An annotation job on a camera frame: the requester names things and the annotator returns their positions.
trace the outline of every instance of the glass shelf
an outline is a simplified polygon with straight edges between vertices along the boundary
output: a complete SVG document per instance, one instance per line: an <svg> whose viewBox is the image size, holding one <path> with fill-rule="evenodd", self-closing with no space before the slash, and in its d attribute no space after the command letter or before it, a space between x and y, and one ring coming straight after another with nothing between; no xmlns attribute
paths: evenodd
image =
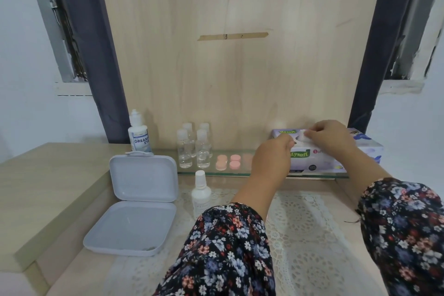
<svg viewBox="0 0 444 296"><path fill-rule="evenodd" d="M252 158L254 150L229 150L229 151L213 151L213 157L210 161L210 166L206 169L197 167L196 158L193 158L193 165L187 169L179 167L176 150L154 149L155 155L170 156L176 161L177 173L180 175L194 175L197 170L204 170L207 176L245 176L251 174L251 165L248 162L248 157ZM219 171L216 169L216 161L219 155L226 155L228 164L225 170ZM238 154L241 158L241 168L238 170L230 169L230 156ZM289 173L287 177L290 178L323 178L323 179L343 179L348 178L347 173L324 173L324 172L307 172L307 173Z"/></svg>

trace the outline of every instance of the white wall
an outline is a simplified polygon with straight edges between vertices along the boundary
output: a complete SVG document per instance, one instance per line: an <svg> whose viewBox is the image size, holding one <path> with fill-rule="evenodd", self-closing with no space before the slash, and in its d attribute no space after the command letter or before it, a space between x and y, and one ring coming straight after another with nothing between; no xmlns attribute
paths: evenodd
<svg viewBox="0 0 444 296"><path fill-rule="evenodd" d="M422 182L444 198L444 39L441 38L420 94L384 94L367 134L384 145L389 173Z"/></svg>
<svg viewBox="0 0 444 296"><path fill-rule="evenodd" d="M0 162L46 142L106 142L92 97L61 97L36 0L0 0Z"/></svg>

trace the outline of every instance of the sleeve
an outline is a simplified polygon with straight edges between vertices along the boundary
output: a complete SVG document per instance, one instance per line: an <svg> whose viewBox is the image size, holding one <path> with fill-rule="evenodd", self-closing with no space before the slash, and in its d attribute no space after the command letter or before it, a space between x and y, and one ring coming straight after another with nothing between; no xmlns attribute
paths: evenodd
<svg viewBox="0 0 444 296"><path fill-rule="evenodd" d="M155 295L275 295L265 225L250 207L232 203L197 219Z"/></svg>
<svg viewBox="0 0 444 296"><path fill-rule="evenodd" d="M444 211L423 184L385 178L358 203L365 246L390 295L444 293Z"/></svg>

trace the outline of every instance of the person's right hand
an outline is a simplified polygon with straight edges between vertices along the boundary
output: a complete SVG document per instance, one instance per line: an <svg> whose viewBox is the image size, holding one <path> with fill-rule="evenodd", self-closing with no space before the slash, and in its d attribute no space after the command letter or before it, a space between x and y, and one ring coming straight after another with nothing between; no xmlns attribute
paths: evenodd
<svg viewBox="0 0 444 296"><path fill-rule="evenodd" d="M346 126L337 120L321 120L304 135L337 160L358 149Z"/></svg>

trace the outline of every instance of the white lace doily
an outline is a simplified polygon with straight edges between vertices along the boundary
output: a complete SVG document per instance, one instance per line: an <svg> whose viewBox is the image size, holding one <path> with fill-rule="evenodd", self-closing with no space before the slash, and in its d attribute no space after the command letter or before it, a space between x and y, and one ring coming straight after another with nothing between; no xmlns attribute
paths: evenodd
<svg viewBox="0 0 444 296"><path fill-rule="evenodd" d="M236 190L217 189L213 204L227 204ZM152 295L179 254L195 219L191 191L175 201L176 218L161 252L152 257L117 257L104 284L107 296ZM265 223L278 295L381 295L361 269L317 194L280 191Z"/></svg>

